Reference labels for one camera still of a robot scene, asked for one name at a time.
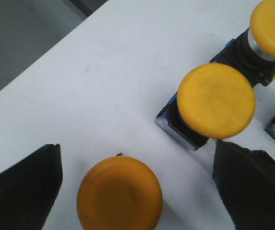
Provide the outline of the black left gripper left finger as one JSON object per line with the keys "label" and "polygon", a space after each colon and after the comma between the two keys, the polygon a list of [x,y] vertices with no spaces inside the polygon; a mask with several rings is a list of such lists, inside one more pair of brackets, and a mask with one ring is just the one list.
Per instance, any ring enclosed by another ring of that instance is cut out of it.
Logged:
{"label": "black left gripper left finger", "polygon": [[0,230],[41,230],[62,184],[60,145],[47,144],[0,173]]}

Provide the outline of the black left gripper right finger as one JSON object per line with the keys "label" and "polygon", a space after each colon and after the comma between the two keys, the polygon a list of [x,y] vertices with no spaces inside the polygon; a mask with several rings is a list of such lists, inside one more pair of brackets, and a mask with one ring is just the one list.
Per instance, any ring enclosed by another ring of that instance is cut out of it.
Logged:
{"label": "black left gripper right finger", "polygon": [[237,230],[275,230],[275,160],[267,152],[219,140],[213,179]]}

